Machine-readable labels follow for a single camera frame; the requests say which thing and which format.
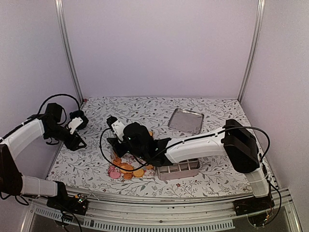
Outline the dark blue cup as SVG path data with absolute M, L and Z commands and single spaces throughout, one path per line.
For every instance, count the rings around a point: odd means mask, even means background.
M 71 119 L 71 121 L 70 121 L 69 125 L 70 126 L 73 125 L 75 127 L 75 129 L 77 129 L 77 130 L 84 129 L 89 122 L 88 118 L 85 116 L 84 111 L 82 111 L 82 110 L 76 110 L 74 112 L 71 112 L 70 113 L 70 119 Z

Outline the left aluminium frame post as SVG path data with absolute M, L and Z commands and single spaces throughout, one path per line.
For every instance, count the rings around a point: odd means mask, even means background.
M 57 20 L 58 20 L 59 29 L 60 29 L 60 35 L 62 38 L 65 56 L 67 59 L 70 75 L 71 75 L 72 82 L 73 82 L 73 87 L 75 89 L 79 102 L 83 102 L 84 97 L 82 94 L 82 89 L 81 89 L 78 76 L 77 76 L 77 72 L 76 72 L 76 68 L 74 65 L 73 55 L 71 52 L 71 47 L 70 47 L 70 42 L 69 42 L 69 35 L 68 35 L 67 26 L 65 22 L 63 1 L 55 0 L 55 7 L 56 7 L 56 15 L 57 15 Z

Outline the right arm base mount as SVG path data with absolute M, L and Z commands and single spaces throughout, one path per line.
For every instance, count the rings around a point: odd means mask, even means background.
M 246 215 L 254 227 L 263 227 L 270 220 L 275 204 L 271 194 L 266 197 L 250 197 L 233 201 L 233 209 L 237 216 Z

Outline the metal tin lid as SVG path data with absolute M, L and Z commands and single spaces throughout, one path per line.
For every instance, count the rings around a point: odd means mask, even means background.
M 196 135 L 202 130 L 203 119 L 202 113 L 176 108 L 168 122 L 168 127 Z

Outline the pink round cookie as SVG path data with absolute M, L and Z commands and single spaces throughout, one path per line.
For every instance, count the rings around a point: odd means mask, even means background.
M 119 172 L 112 171 L 110 172 L 109 176 L 113 179 L 118 179 L 121 177 L 121 174 Z

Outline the metal serving tongs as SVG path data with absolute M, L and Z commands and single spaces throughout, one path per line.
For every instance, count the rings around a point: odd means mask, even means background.
M 122 162 L 121 158 L 118 157 L 118 155 L 115 153 L 113 149 L 111 149 L 111 159 L 112 163 L 116 166 L 119 166 Z

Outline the right aluminium frame post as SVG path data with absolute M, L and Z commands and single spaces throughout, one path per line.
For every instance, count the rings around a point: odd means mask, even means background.
M 255 23 L 254 23 L 254 29 L 253 29 L 253 37 L 252 37 L 252 42 L 249 50 L 249 56 L 248 60 L 246 63 L 245 71 L 244 71 L 244 76 L 240 85 L 240 90 L 238 93 L 238 101 L 241 104 L 245 92 L 249 83 L 253 63 L 254 63 L 254 58 L 255 58 L 255 53 L 258 47 L 258 41 L 260 37 L 260 32 L 262 28 L 262 23 L 263 23 L 263 17 L 264 17 L 264 11 L 265 11 L 265 0 L 258 0 L 257 1 L 257 10 L 256 10 L 256 17 L 255 17 Z

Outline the floral cookie tray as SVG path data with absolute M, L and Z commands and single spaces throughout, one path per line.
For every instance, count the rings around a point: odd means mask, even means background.
M 138 169 L 145 163 L 145 161 L 139 158 L 136 158 L 132 155 L 125 155 L 121 158 L 121 160 L 122 162 L 119 166 L 116 166 L 114 164 L 109 166 L 108 176 L 110 172 L 115 171 L 121 174 L 121 177 L 118 178 L 121 180 L 130 180 L 132 178 L 149 179 L 149 178 L 155 177 L 155 174 L 156 174 L 155 168 L 152 165 L 146 165 Z

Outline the metal divided cookie tin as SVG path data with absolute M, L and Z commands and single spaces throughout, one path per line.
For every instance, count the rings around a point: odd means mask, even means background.
M 194 177 L 198 175 L 200 163 L 198 159 L 185 160 L 171 166 L 157 167 L 158 178 L 162 181 Z

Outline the aluminium frame post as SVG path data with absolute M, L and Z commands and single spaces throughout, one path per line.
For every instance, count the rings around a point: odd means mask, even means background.
M 82 89 L 81 89 L 78 76 L 77 76 L 77 72 L 76 72 L 76 68 L 74 65 L 73 55 L 71 52 L 71 47 L 70 47 L 70 42 L 69 42 L 69 35 L 68 35 L 67 26 L 65 22 L 63 1 L 55 0 L 55 7 L 56 7 L 56 15 L 57 15 L 57 20 L 58 20 L 59 29 L 60 29 L 60 35 L 62 38 L 65 56 L 67 59 L 70 75 L 71 75 L 72 82 L 73 82 L 73 87 L 75 89 L 79 102 L 83 102 L 84 97 L 82 94 Z
M 265 11 L 265 0 L 258 0 L 257 1 L 257 10 L 256 10 L 256 17 L 255 17 L 255 23 L 254 23 L 254 29 L 253 29 L 253 37 L 252 37 L 252 42 L 249 50 L 249 56 L 248 60 L 246 63 L 245 71 L 244 71 L 244 76 L 240 85 L 240 90 L 238 93 L 238 101 L 241 104 L 245 92 L 249 83 L 253 63 L 254 63 L 254 58 L 255 58 L 255 53 L 258 47 L 258 41 L 260 37 L 260 32 L 262 28 L 262 23 L 263 23 L 263 17 L 264 17 L 264 11 Z

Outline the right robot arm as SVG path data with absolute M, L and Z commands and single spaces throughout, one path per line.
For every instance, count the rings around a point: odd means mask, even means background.
M 253 196 L 233 203 L 237 215 L 253 213 L 274 207 L 271 185 L 259 154 L 256 138 L 250 130 L 234 119 L 214 131 L 189 138 L 154 139 L 148 129 L 137 123 L 124 125 L 116 117 L 107 119 L 115 137 L 108 143 L 118 157 L 129 153 L 144 161 L 144 166 L 171 166 L 185 160 L 209 156 L 227 156 L 234 170 L 244 174 L 253 190 Z

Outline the floral tablecloth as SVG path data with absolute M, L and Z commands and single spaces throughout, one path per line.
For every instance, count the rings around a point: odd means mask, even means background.
M 90 98 L 83 107 L 89 123 L 80 131 L 86 148 L 70 151 L 62 147 L 47 179 L 63 182 L 67 187 L 121 195 L 154 198 L 202 198 L 228 195 L 261 194 L 266 180 L 254 182 L 234 170 L 226 155 L 203 157 L 193 177 L 180 178 L 176 167 L 164 167 L 165 174 L 174 174 L 172 180 L 162 180 L 157 169 L 146 169 L 142 177 L 112 178 L 111 146 L 107 137 L 106 119 L 114 116 L 124 123 L 138 122 L 154 133 L 156 139 L 179 138 L 187 144 L 189 133 L 168 127 L 174 110 L 184 109 L 204 115 L 202 132 L 222 131 L 228 119 L 243 126 L 249 125 L 243 109 L 236 100 L 205 98 L 160 97 L 103 97 Z

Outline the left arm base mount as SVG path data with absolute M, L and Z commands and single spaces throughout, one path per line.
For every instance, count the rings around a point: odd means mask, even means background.
M 89 201 L 76 196 L 47 197 L 46 205 L 50 208 L 85 216 Z

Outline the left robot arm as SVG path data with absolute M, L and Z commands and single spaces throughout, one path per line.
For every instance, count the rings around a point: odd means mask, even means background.
M 48 181 L 23 175 L 16 158 L 35 140 L 54 139 L 62 142 L 71 151 L 86 147 L 86 143 L 77 133 L 86 127 L 89 120 L 81 109 L 70 113 L 67 125 L 61 123 L 64 109 L 57 103 L 49 103 L 45 112 L 30 116 L 0 140 L 0 192 L 6 197 L 46 197 L 47 205 L 61 210 L 81 212 L 87 202 L 78 194 L 69 196 L 64 183 Z

